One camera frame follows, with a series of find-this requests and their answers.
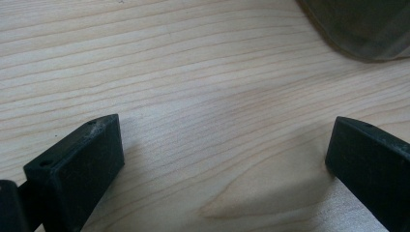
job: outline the black clamp jaw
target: black clamp jaw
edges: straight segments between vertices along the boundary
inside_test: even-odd
[[[80,231],[123,166],[118,115],[82,125],[24,165],[23,185],[0,181],[0,231]]]
[[[410,231],[410,144],[337,117],[326,165],[389,231]]]

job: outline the dark object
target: dark object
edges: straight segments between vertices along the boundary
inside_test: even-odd
[[[79,231],[124,166],[118,115],[92,120],[0,182],[0,231]]]
[[[326,165],[387,229],[410,231],[410,144],[337,117]]]
[[[410,56],[409,0],[301,0],[327,36],[365,59]]]

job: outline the wooden table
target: wooden table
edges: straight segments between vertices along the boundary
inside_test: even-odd
[[[1,179],[120,115],[83,231],[385,231],[324,157],[337,115],[410,140],[410,60],[341,54],[294,1],[1,3]]]

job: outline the wood grain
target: wood grain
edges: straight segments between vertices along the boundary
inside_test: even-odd
[[[294,1],[0,4],[0,174],[119,113],[83,231],[385,231],[326,170],[337,115],[410,141],[410,61],[323,41]]]

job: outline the small hole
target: small hole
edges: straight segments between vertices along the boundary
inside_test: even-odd
[[[49,166],[50,164],[52,164],[52,160],[46,159],[40,163],[40,166],[45,167],[45,166]]]

